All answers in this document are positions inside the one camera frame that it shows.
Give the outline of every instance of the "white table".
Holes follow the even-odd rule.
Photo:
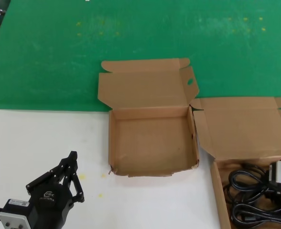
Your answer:
[[[25,185],[71,150],[85,202],[63,229],[220,228],[207,154],[199,168],[172,177],[109,175],[107,113],[0,110],[0,207],[28,200]]]

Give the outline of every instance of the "cardboard box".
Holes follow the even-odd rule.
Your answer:
[[[102,62],[98,98],[109,113],[109,164],[121,176],[170,176],[199,164],[189,59]]]
[[[201,109],[194,111],[200,146],[215,158],[211,175],[221,228],[236,229],[229,219],[223,186],[242,162],[268,168],[281,159],[281,98],[195,99],[191,105]],[[281,229],[281,225],[266,223],[257,228]]]

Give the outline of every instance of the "yellow spot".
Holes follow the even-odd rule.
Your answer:
[[[79,177],[80,180],[85,180],[86,179],[85,174],[80,174],[78,177]]]

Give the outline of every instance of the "green mat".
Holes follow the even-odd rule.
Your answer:
[[[281,0],[12,1],[0,109],[106,111],[101,61],[173,57],[198,97],[281,96]]]

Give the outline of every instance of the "black cable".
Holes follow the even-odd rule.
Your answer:
[[[249,182],[238,181],[238,176],[248,177]],[[267,171],[256,165],[242,164],[242,169],[231,172],[228,180],[229,184],[223,190],[226,202],[231,205],[231,220],[237,228],[251,229],[266,222],[281,224],[281,195],[270,185]],[[262,210],[256,207],[261,197],[269,198],[278,208]]]

